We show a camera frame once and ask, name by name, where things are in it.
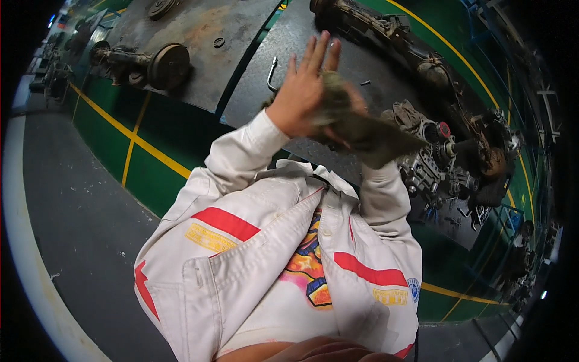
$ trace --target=round blue badge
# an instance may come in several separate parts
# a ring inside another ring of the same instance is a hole
[[[414,303],[418,303],[418,298],[420,297],[420,283],[418,283],[418,279],[410,278],[406,282],[408,283],[408,288],[412,294],[412,300]]]

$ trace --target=yellow embroidered logo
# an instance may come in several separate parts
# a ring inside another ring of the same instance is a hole
[[[373,290],[374,298],[383,305],[406,305],[408,292],[400,289]]]
[[[236,243],[228,238],[214,233],[211,230],[207,230],[201,225],[195,223],[191,224],[185,236],[194,243],[211,251],[215,251],[216,253],[222,253],[237,246]]]

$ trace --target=colorful graphic print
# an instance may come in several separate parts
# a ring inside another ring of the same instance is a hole
[[[279,280],[297,285],[316,309],[331,309],[332,301],[324,277],[318,243],[318,225],[321,215],[322,210],[316,209],[306,237],[289,260]]]

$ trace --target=person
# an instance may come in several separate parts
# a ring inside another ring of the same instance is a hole
[[[213,142],[138,253],[135,293],[179,361],[394,361],[415,341],[422,251],[396,164],[363,166],[360,198],[324,166],[266,169],[313,132],[329,39],[311,37],[271,106]]]

